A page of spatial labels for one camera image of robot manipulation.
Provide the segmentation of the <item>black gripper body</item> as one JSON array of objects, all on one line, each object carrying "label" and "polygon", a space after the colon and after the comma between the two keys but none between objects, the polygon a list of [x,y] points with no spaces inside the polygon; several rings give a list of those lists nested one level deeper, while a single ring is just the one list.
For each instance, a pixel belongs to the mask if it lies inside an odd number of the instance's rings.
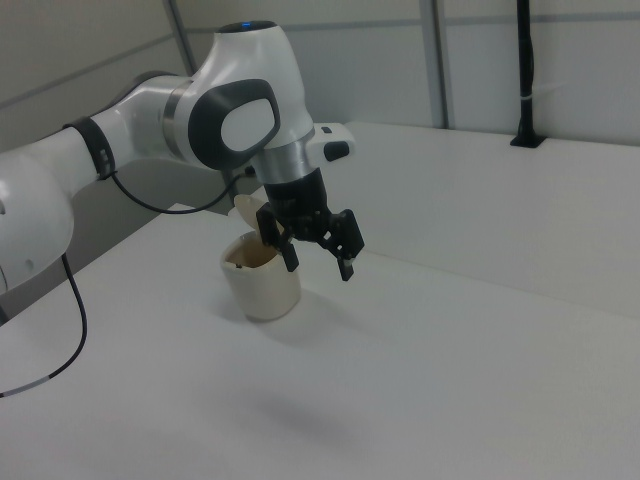
[{"label": "black gripper body", "polygon": [[292,182],[266,184],[265,191],[274,217],[288,239],[324,244],[331,212],[319,168]]}]

